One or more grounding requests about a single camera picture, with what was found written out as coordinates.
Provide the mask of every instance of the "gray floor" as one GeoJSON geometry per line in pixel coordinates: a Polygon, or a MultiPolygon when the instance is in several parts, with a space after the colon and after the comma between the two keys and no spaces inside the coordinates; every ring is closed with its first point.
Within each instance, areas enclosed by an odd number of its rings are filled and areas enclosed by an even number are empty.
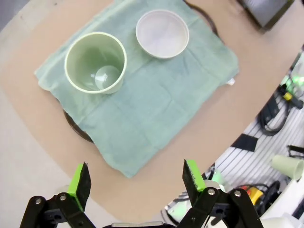
{"type": "Polygon", "coordinates": [[[29,0],[0,0],[0,31],[29,0]]]}

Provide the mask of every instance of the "wire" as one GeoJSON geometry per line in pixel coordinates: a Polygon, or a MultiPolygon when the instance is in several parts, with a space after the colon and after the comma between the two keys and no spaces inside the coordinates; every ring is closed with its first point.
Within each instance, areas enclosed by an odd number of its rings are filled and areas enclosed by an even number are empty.
{"type": "Polygon", "coordinates": [[[262,216],[268,209],[269,204],[271,204],[272,197],[276,192],[278,192],[280,185],[281,183],[278,180],[273,182],[265,192],[263,199],[258,205],[256,205],[256,211],[259,216],[262,216]]]}
{"type": "Polygon", "coordinates": [[[276,128],[269,127],[269,125],[265,122],[265,120],[266,120],[265,115],[264,115],[265,112],[260,112],[258,115],[258,121],[260,123],[262,133],[267,136],[274,136],[274,135],[278,134],[280,132],[280,130],[282,130],[282,128],[284,127],[284,125],[287,121],[287,118],[290,114],[291,107],[292,107],[291,103],[286,102],[284,119],[279,124],[279,126],[276,128]]]}
{"type": "Polygon", "coordinates": [[[291,155],[290,148],[288,148],[288,156],[291,158],[303,158],[304,159],[304,156],[301,156],[301,155],[291,155]]]}
{"type": "Polygon", "coordinates": [[[214,21],[212,20],[212,18],[209,16],[209,14],[208,14],[206,11],[204,11],[203,9],[201,9],[200,7],[198,7],[198,6],[196,6],[196,5],[193,5],[193,4],[189,3],[189,2],[187,2],[187,0],[184,0],[184,2],[185,2],[191,9],[194,9],[195,11],[199,12],[199,13],[207,20],[207,22],[210,24],[213,33],[214,33],[215,35],[217,35],[218,38],[220,38],[220,37],[219,37],[218,29],[217,29],[217,27],[216,27],[214,21]]]}
{"type": "Polygon", "coordinates": [[[266,184],[262,184],[262,183],[259,183],[259,184],[243,184],[243,185],[239,185],[237,187],[235,187],[233,190],[235,189],[239,189],[239,188],[242,188],[242,187],[247,187],[247,190],[250,189],[250,188],[257,188],[259,189],[258,187],[264,187],[264,188],[267,188],[269,189],[269,186],[266,185],[266,184]]]}

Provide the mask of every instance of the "table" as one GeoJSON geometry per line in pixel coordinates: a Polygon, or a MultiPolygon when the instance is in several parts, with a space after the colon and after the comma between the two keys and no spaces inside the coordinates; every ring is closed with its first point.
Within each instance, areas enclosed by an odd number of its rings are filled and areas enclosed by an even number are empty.
{"type": "Polygon", "coordinates": [[[191,0],[215,21],[221,38],[239,57],[234,86],[223,86],[191,122],[132,179],[110,168],[95,146],[68,125],[56,99],[37,84],[34,71],[110,0],[66,0],[31,32],[14,53],[0,82],[40,145],[70,176],[88,163],[93,199],[121,221],[149,220],[184,190],[184,159],[205,171],[255,118],[304,42],[300,0],[263,34],[234,0],[191,0]]]}

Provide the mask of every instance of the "green cup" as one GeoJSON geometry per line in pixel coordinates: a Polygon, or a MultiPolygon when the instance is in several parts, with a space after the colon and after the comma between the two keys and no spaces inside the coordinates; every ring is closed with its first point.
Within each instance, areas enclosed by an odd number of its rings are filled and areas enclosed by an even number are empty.
{"type": "Polygon", "coordinates": [[[94,32],[77,39],[67,52],[65,72],[76,89],[89,94],[117,92],[124,79],[127,54],[114,36],[94,32]]]}
{"type": "Polygon", "coordinates": [[[300,179],[304,172],[303,160],[283,155],[275,155],[272,158],[271,166],[294,180],[300,179]]]}

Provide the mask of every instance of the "green towel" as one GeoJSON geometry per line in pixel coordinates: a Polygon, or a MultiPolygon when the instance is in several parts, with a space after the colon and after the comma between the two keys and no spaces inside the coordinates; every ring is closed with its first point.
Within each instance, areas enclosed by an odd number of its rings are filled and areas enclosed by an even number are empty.
{"type": "Polygon", "coordinates": [[[182,0],[117,0],[50,56],[36,76],[39,85],[89,134],[106,162],[130,178],[237,73],[235,54],[182,0]],[[149,56],[136,40],[137,21],[155,9],[177,13],[190,30],[186,50],[169,60],[149,56]],[[127,52],[123,86],[112,95],[82,93],[65,76],[68,47],[77,37],[94,31],[116,36],[127,52]]]}

